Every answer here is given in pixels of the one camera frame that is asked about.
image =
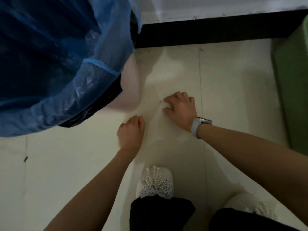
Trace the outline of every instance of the blue plastic bag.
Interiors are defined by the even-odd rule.
[[[74,117],[121,74],[134,52],[134,0],[0,0],[0,136]]]

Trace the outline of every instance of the wall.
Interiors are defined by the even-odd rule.
[[[137,0],[143,24],[308,9],[308,0]]]

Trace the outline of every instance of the white floor tile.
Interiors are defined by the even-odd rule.
[[[202,114],[214,125],[287,145],[270,50],[270,39],[200,45]],[[280,222],[307,230],[266,190],[207,144],[206,168],[212,213],[234,194],[248,191],[276,207]]]
[[[26,137],[0,138],[0,230],[21,231]]]
[[[196,213],[187,228],[205,227],[205,156],[202,142],[176,127],[162,112],[163,98],[178,90],[195,96],[201,108],[198,47],[136,51],[141,101],[132,113],[102,110],[74,128],[54,127],[28,139],[25,229],[42,230],[60,209],[115,155],[118,126],[132,115],[147,122],[143,147],[129,166],[104,230],[129,230],[130,203],[144,167],[168,167],[175,196],[190,199]]]

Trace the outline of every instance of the black pants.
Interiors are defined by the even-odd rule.
[[[181,231],[194,212],[194,205],[186,199],[168,200],[159,196],[138,198],[131,204],[130,231]],[[293,231],[297,229],[257,214],[223,208],[213,215],[209,230]]]

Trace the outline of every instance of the shoe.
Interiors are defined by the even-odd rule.
[[[173,177],[169,169],[164,167],[148,167],[139,179],[136,198],[159,195],[165,199],[173,197]]]
[[[242,212],[254,213],[260,216],[277,220],[274,210],[268,209],[263,202],[259,202],[255,196],[249,193],[240,193],[232,197],[224,208],[233,208]]]

